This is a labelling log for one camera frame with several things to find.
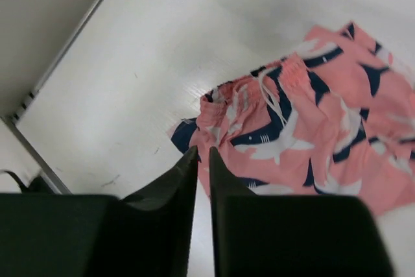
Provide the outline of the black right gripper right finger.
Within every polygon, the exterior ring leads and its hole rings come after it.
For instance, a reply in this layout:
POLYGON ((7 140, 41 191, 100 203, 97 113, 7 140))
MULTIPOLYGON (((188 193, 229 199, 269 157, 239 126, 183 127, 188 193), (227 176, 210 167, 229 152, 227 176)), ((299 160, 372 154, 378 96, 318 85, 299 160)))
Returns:
POLYGON ((369 209, 356 197, 256 195, 209 152, 216 276, 393 276, 369 209))

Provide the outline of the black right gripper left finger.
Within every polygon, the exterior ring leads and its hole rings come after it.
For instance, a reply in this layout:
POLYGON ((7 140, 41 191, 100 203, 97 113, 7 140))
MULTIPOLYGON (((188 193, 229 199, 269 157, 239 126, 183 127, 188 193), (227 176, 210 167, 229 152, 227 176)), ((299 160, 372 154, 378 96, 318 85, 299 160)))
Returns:
POLYGON ((198 151, 124 199, 1 195, 2 276, 185 276, 198 151))

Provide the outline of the pink patterned shorts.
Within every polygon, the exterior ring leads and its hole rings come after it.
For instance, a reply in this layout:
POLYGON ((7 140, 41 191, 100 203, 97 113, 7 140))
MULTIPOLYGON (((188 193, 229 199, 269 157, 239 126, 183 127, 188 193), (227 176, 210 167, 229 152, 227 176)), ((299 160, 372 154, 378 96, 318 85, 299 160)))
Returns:
POLYGON ((200 98, 170 132, 258 195, 351 195, 380 215, 414 202, 414 70, 355 23, 313 27, 293 53, 200 98))

